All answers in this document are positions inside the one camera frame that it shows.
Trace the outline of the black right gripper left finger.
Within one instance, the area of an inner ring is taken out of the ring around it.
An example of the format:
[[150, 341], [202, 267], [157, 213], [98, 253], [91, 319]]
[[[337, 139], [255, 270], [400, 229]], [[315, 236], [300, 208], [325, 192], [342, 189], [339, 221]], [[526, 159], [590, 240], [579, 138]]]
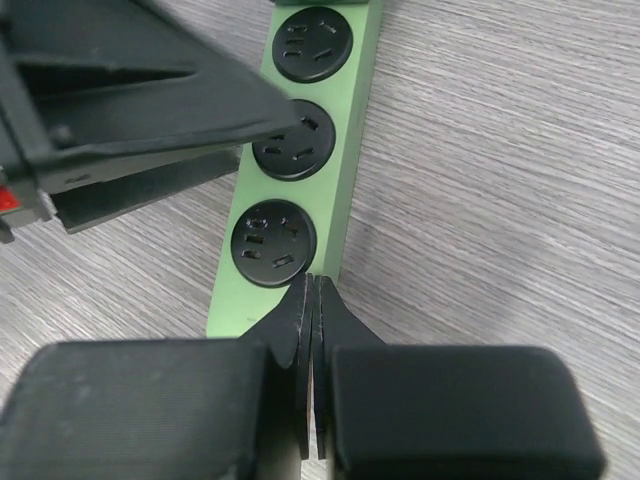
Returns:
[[297, 479], [309, 456], [313, 278], [237, 338], [70, 341], [1, 412], [5, 479]]

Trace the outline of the green power strip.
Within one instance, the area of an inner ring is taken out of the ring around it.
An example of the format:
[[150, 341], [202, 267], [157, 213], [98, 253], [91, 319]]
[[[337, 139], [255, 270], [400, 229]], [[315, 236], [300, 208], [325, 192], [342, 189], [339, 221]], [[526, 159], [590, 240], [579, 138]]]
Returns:
[[382, 14], [379, 1], [276, 3], [261, 71], [297, 124], [242, 150], [208, 337], [242, 335], [298, 276], [338, 277]]

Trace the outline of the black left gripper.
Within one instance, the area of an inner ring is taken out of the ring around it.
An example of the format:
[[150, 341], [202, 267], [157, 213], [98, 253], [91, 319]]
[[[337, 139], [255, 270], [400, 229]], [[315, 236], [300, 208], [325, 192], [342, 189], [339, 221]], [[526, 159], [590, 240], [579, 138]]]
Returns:
[[[287, 96], [155, 1], [5, 1], [1, 101], [39, 175], [124, 175], [283, 132]], [[73, 234], [238, 169], [220, 151], [54, 194]], [[1, 242], [52, 218], [29, 167], [1, 164]]]

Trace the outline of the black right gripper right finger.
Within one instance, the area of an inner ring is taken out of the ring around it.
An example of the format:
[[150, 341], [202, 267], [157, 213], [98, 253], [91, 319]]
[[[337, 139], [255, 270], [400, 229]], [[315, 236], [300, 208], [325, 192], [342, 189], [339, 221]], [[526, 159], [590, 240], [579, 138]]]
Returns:
[[577, 383], [530, 345], [383, 341], [314, 282], [314, 414], [333, 479], [599, 479]]

